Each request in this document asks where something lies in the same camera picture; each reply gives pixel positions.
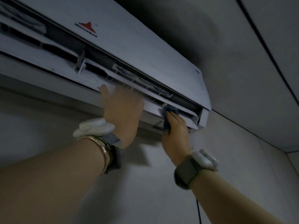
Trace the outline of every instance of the brand logo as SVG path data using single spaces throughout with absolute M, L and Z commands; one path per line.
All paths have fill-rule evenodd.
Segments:
M 97 37 L 95 30 L 92 29 L 92 23 L 75 23 L 75 26 L 81 28 L 82 30 L 86 31 L 87 33 L 91 34 L 94 37 Z

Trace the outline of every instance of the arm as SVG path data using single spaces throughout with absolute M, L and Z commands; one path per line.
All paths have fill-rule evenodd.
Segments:
M 104 118 L 127 147 L 136 136 L 143 101 L 120 88 L 110 96 L 101 88 Z M 104 168 L 104 156 L 88 139 L 29 158 L 0 170 L 3 223 L 66 223 Z
M 178 166 L 192 153 L 189 133 L 181 117 L 167 113 L 167 118 L 171 132 L 170 135 L 168 132 L 163 134 L 162 145 L 174 165 Z M 213 171 L 202 170 L 191 181 L 189 187 L 213 224 L 282 223 Z

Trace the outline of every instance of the bracelet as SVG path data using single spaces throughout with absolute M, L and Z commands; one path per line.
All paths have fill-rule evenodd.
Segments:
M 103 153 L 103 155 L 104 155 L 104 169 L 103 169 L 102 173 L 100 174 L 100 175 L 102 175 L 103 173 L 105 173 L 108 165 L 110 164 L 110 163 L 108 163 L 108 156 L 110 157 L 110 162 L 112 160 L 112 157 L 110 156 L 110 152 L 106 149 L 106 144 L 104 144 L 103 141 L 101 141 L 101 140 L 99 140 L 99 139 L 97 139 L 93 136 L 84 136 L 84 137 L 79 138 L 78 140 L 83 139 L 83 138 L 89 139 L 89 140 L 93 141 L 94 143 L 96 143 L 96 145 L 99 147 L 99 149 Z

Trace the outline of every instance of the air conditioner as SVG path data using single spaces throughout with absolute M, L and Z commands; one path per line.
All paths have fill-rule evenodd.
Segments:
M 143 96 L 141 128 L 162 132 L 164 104 L 179 109 L 190 133 L 205 127 L 201 71 L 114 0 L 2 0 L 0 23 L 3 77 L 101 108 L 101 85 L 121 85 Z

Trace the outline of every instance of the blue cloth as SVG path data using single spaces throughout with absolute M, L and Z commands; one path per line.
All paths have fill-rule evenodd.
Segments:
M 166 116 L 166 112 L 174 112 L 175 114 L 178 115 L 178 109 L 174 106 L 171 105 L 166 105 L 163 108 L 163 117 L 164 117 L 164 126 L 163 126 L 163 130 L 166 131 L 167 129 L 169 129 L 168 133 L 170 134 L 170 123 L 167 120 L 167 116 Z

